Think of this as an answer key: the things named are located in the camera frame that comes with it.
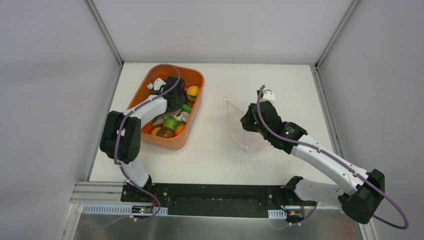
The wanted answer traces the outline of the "clear zip top bag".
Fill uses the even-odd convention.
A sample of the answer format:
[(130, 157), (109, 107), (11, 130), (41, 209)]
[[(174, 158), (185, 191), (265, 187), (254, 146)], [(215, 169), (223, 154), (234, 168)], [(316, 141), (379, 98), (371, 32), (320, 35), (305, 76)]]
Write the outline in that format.
[(259, 133), (243, 129), (241, 118), (246, 113), (232, 104), (228, 98), (226, 103), (226, 133), (230, 141), (241, 151), (248, 154), (259, 154), (271, 149), (271, 144), (265, 141)]

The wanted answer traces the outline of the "grey toy fish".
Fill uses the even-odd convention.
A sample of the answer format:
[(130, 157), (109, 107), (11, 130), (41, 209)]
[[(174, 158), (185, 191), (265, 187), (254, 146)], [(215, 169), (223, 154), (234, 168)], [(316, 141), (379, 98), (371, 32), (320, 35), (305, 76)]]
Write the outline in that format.
[(153, 120), (151, 121), (152, 125), (153, 126), (161, 125), (164, 122), (164, 120), (168, 118), (173, 118), (179, 113), (180, 113), (179, 111), (169, 111), (169, 112), (162, 113), (153, 118)]

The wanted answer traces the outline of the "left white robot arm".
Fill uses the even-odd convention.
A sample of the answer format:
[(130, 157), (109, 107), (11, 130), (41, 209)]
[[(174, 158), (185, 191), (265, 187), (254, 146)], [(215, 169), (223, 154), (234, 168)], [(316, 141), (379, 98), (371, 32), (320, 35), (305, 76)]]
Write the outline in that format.
[(142, 127), (171, 108), (181, 106), (186, 99), (184, 86), (180, 76), (169, 76), (166, 81), (156, 79), (147, 85), (152, 92), (144, 101), (124, 112), (112, 110), (106, 117), (99, 149), (119, 166), (126, 180), (135, 187), (133, 195), (140, 202), (149, 201), (153, 195), (153, 189), (146, 185), (150, 175), (136, 161), (141, 150)]

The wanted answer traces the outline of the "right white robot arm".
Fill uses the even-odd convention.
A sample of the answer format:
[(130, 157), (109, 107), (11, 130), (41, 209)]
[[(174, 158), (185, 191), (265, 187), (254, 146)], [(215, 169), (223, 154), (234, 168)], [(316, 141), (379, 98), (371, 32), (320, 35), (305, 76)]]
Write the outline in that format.
[(383, 200), (378, 192), (385, 191), (385, 175), (381, 171), (367, 171), (324, 148), (304, 128), (282, 121), (269, 101), (251, 103), (240, 122), (245, 131), (261, 134), (274, 148), (307, 162), (334, 181), (328, 184), (294, 176), (283, 192), (288, 204), (296, 205), (302, 200), (321, 202), (341, 208), (360, 224), (369, 223)]

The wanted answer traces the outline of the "white mushroom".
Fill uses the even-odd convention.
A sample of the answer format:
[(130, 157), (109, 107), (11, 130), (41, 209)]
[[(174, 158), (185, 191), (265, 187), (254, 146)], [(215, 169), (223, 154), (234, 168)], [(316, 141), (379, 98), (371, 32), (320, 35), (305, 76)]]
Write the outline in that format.
[(186, 123), (189, 120), (189, 117), (190, 113), (186, 111), (181, 111), (173, 116), (173, 118), (180, 123)]

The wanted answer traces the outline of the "orange fruit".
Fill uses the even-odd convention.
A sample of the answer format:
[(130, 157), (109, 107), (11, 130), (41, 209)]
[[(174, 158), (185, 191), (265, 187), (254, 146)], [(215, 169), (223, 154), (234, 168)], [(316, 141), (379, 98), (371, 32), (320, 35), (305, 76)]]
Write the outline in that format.
[(186, 95), (189, 101), (195, 102), (200, 93), (200, 88), (192, 85), (186, 89)]

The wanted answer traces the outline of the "green lime fruit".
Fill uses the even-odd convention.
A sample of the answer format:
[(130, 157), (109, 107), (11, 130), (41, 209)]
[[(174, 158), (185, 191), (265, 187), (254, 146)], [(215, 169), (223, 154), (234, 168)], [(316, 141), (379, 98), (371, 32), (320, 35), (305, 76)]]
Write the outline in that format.
[(180, 123), (175, 118), (169, 117), (169, 118), (167, 118), (163, 121), (162, 127), (163, 128), (169, 128), (174, 132), (177, 129), (177, 127), (179, 126), (179, 124)]

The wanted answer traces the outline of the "small orange tangerine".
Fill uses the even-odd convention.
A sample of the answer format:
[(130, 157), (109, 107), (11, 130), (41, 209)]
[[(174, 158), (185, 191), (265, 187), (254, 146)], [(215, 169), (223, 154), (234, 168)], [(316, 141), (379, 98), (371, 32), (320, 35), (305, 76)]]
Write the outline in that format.
[(174, 131), (174, 134), (175, 134), (175, 136), (179, 136), (179, 135), (181, 135), (182, 134), (182, 132), (184, 131), (184, 129), (185, 129), (185, 124), (180, 124), (180, 125), (178, 125), (177, 126), (177, 128), (175, 129), (175, 131)]

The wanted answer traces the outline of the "orange plastic basket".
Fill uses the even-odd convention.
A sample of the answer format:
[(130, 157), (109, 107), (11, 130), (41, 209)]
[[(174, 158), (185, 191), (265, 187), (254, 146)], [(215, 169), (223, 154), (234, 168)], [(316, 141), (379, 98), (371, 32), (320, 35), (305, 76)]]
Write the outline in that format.
[(191, 113), (189, 114), (188, 120), (185, 123), (184, 129), (182, 129), (177, 135), (170, 138), (164, 138), (161, 136), (156, 136), (148, 134), (146, 132), (141, 133), (141, 141), (147, 144), (159, 146), (169, 150), (179, 150), (181, 149), (187, 142), (189, 138), (189, 134), (193, 123), (195, 122), (196, 115), (198, 110), (200, 109), (202, 102), (202, 93), (205, 85), (204, 76), (197, 70), (186, 68), (182, 66), (170, 66), (158, 64), (152, 67), (144, 80), (141, 82), (138, 90), (135, 92), (134, 97), (128, 105), (128, 109), (132, 109), (136, 107), (136, 105), (144, 102), (148, 96), (151, 94), (151, 90), (148, 89), (148, 84), (160, 78), (164, 81), (168, 79), (169, 76), (177, 77), (178, 73), (180, 73), (180, 77), (185, 81), (184, 89), (187, 90), (192, 86), (199, 87), (199, 92), (196, 96), (195, 101), (189, 101), (188, 105), (192, 107)]

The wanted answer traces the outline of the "brown chestnut ball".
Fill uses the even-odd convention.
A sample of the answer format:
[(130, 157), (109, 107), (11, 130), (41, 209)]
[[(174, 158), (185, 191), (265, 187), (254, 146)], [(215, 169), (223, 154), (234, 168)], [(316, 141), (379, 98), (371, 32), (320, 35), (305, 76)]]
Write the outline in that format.
[(159, 128), (155, 135), (160, 138), (169, 139), (175, 137), (175, 132), (171, 128), (162, 127)]

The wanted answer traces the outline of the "yellow lemon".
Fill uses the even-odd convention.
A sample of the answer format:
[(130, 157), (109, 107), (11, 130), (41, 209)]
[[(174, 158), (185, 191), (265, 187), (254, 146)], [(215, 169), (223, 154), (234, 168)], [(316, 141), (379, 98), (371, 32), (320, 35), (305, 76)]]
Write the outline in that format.
[(156, 128), (154, 128), (152, 131), (151, 131), (151, 135), (152, 136), (156, 136), (157, 135), (157, 133), (158, 133), (158, 131), (161, 129), (161, 127), (156, 127)]

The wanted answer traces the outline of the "red tomato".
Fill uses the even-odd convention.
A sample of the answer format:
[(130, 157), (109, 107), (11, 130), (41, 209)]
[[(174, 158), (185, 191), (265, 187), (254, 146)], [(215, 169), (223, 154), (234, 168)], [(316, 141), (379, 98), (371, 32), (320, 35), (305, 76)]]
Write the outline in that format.
[(145, 134), (148, 134), (148, 135), (151, 135), (152, 134), (152, 131), (154, 130), (155, 128), (154, 128), (154, 126), (149, 122), (149, 123), (147, 123), (146, 125), (144, 125), (142, 128), (141, 128), (141, 132), (142, 133), (145, 133)]

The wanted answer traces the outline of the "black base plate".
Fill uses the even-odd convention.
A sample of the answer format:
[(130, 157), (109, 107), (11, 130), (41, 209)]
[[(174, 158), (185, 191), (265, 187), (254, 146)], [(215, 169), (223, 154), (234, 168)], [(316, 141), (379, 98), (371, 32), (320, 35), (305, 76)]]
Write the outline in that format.
[(269, 211), (312, 207), (280, 185), (219, 185), (148, 183), (145, 192), (125, 183), (121, 202), (147, 203), (158, 199), (170, 216), (268, 218)]

